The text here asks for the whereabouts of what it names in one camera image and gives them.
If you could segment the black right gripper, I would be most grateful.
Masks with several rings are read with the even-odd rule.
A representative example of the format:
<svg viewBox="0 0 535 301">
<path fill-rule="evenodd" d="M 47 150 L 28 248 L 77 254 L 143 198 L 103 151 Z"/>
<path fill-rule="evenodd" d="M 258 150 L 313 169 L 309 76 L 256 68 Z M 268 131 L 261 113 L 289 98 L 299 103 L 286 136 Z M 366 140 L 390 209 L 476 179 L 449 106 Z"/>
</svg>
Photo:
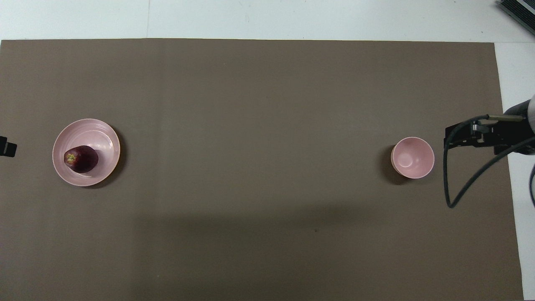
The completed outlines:
<svg viewBox="0 0 535 301">
<path fill-rule="evenodd" d="M 497 135 L 498 143 L 495 145 L 493 139 L 484 133 L 491 132 Z M 494 154 L 497 155 L 507 148 L 521 143 L 529 138 L 534 138 L 535 134 L 528 121 L 505 122 L 499 121 L 495 124 L 486 119 L 471 119 L 459 122 L 445 128 L 444 145 L 447 148 L 474 147 L 487 148 L 494 147 Z"/>
</svg>

